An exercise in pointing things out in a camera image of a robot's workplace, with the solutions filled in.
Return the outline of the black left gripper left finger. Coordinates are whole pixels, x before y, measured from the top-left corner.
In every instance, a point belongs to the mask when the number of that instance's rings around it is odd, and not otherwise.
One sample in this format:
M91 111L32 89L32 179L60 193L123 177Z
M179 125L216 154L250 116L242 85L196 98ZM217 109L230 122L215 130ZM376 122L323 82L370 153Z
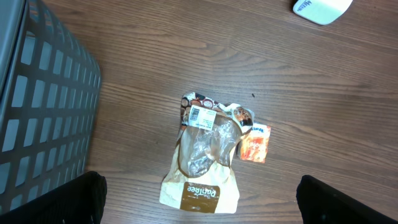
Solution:
M1 215L1 224L100 223L106 194L106 178L89 171Z

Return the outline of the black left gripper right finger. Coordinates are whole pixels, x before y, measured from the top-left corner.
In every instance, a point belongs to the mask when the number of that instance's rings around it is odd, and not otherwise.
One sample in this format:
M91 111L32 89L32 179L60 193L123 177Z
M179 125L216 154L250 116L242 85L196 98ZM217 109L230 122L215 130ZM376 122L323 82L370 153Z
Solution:
M304 224L397 224L311 175L302 176L296 199Z

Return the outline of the orange tissue packet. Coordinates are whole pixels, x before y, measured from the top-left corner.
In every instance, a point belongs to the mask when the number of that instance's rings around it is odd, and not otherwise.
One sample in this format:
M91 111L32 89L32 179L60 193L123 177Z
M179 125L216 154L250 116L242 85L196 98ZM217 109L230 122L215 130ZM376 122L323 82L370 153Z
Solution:
M270 126L254 123L250 133L239 144L239 158L244 161L265 163L270 135Z

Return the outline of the brown paper bread bag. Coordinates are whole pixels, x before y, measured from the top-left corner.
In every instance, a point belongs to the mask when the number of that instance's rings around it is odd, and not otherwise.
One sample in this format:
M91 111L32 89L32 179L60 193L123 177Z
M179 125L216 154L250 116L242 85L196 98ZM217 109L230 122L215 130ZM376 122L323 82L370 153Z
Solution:
M199 93L182 96L180 130L159 202L190 212L235 213L239 190L231 163L252 130L254 113Z

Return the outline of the white barcode scanner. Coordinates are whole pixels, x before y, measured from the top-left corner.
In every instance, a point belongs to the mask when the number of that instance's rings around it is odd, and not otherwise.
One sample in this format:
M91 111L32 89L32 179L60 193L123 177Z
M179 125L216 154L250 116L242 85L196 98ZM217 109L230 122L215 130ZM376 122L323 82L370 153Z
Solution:
M293 11L297 15L325 26L342 16L353 0L297 0Z

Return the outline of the grey plastic mesh basket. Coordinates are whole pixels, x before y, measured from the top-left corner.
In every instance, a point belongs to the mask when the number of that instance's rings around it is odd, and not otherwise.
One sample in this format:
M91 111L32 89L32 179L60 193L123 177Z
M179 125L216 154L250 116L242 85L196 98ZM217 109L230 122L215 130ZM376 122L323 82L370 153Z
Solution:
M83 173L101 84L42 0L1 0L1 213Z

